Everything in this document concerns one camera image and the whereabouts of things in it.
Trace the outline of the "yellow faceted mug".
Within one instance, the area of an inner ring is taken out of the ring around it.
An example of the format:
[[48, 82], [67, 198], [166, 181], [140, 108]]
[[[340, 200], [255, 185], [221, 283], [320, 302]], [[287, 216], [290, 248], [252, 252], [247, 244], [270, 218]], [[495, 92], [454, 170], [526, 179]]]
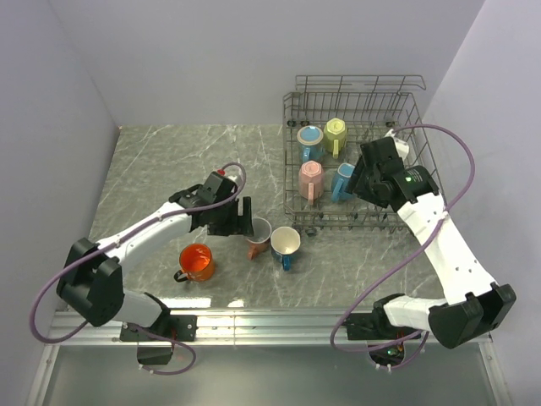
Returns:
[[347, 140], [347, 125], [340, 118], [329, 120], [323, 130], [324, 138], [322, 144], [326, 151], [330, 152], [334, 159], [337, 159]]

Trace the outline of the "blue mug orange interior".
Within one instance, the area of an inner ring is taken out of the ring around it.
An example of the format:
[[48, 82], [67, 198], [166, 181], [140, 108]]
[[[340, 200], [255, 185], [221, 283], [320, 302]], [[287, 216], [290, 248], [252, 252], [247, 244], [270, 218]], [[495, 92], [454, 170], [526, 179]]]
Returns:
[[313, 125], [304, 126], [297, 132], [302, 163], [321, 161], [325, 152], [322, 145], [323, 136], [323, 131]]

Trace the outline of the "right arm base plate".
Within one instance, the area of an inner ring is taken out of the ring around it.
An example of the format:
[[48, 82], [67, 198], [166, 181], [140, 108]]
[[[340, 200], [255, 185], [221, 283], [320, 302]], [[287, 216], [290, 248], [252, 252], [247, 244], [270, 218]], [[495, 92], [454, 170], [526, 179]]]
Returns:
[[416, 332], [411, 327], [392, 326], [384, 314], [376, 311], [352, 313], [342, 325], [349, 341], [395, 340]]

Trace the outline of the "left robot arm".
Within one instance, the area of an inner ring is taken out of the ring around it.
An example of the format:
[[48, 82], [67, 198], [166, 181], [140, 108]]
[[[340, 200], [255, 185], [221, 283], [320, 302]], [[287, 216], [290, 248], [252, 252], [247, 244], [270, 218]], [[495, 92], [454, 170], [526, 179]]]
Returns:
[[171, 240], [206, 228], [209, 235], [252, 236], [252, 201], [238, 184], [218, 172], [203, 184], [171, 195], [166, 203], [133, 226], [98, 242], [82, 238], [68, 253], [68, 272], [57, 295], [92, 326], [109, 321], [138, 325], [152, 340], [170, 330], [169, 308], [155, 295], [124, 287], [123, 276]]

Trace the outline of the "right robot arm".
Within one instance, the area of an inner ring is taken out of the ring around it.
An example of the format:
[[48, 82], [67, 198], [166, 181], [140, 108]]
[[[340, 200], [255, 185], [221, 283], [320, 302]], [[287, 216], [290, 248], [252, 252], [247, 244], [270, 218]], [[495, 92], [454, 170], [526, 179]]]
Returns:
[[516, 293], [498, 284], [469, 249], [429, 171], [405, 167], [408, 152], [406, 143], [392, 136], [363, 144], [347, 192], [391, 208], [406, 223], [426, 247], [444, 297], [380, 299], [374, 303], [372, 327], [386, 338], [401, 327], [431, 332], [441, 345], [455, 348], [494, 330], [515, 304]]

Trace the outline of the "light blue floral mug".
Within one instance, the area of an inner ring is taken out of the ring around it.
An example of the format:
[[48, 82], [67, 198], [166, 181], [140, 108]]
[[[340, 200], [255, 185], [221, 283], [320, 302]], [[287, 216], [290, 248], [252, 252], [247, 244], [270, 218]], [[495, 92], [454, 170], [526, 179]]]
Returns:
[[353, 198], [353, 195], [346, 192], [349, 180], [352, 177], [354, 166], [351, 163], [344, 162], [336, 170], [331, 181], [331, 201], [347, 201]]

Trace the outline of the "salmon floral mug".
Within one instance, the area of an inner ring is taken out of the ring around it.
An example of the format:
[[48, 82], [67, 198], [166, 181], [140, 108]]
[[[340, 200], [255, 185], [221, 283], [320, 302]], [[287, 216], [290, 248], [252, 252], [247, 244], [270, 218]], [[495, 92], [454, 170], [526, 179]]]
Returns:
[[272, 234], [272, 226], [264, 218], [254, 217], [252, 219], [252, 225], [254, 235], [246, 238], [246, 241], [249, 243], [248, 258], [250, 260], [255, 259], [269, 248]]

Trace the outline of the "pink faceted mug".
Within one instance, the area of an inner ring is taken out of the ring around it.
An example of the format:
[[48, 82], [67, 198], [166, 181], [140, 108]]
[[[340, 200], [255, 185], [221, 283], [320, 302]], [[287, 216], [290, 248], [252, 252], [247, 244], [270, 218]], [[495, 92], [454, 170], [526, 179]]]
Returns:
[[298, 191], [309, 205], [313, 205], [324, 193], [324, 169], [316, 161], [302, 164], [298, 172]]

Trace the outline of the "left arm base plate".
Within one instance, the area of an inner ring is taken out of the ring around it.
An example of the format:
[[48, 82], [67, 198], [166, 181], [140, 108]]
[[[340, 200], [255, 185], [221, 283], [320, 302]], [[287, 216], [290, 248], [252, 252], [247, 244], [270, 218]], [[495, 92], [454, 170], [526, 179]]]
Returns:
[[122, 328], [119, 339], [121, 342], [146, 342], [155, 341], [149, 333], [156, 336], [174, 339], [181, 342], [193, 342], [195, 340], [197, 329], [196, 315], [165, 315], [150, 327], [139, 329], [134, 325], [128, 324]]

